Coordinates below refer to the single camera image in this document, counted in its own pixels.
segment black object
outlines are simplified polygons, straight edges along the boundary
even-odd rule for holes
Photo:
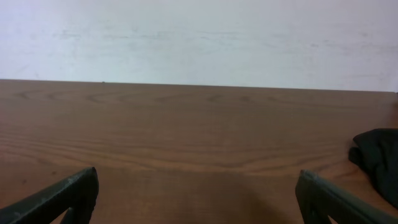
[[[374,129],[354,137],[348,159],[369,176],[373,187],[398,208],[398,129]]]
[[[84,169],[20,202],[0,209],[0,224],[48,224],[66,209],[61,224],[88,224],[98,195],[94,167]]]
[[[305,224],[398,224],[398,219],[364,203],[310,171],[300,173],[296,197]]]

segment wall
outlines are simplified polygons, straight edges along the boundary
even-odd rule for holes
[[[0,78],[398,91],[396,0],[2,0]]]

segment table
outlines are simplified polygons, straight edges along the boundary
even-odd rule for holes
[[[391,215],[348,160],[395,93],[0,81],[0,207],[88,166],[91,223],[303,223],[301,169]]]

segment black fabric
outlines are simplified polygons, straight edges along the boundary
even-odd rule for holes
[[[374,129],[354,137],[349,160],[368,174],[374,188],[398,208],[398,129]]]

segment dark cloth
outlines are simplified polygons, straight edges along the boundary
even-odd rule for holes
[[[354,137],[349,160],[368,174],[373,187],[398,208],[398,129],[375,129]]]

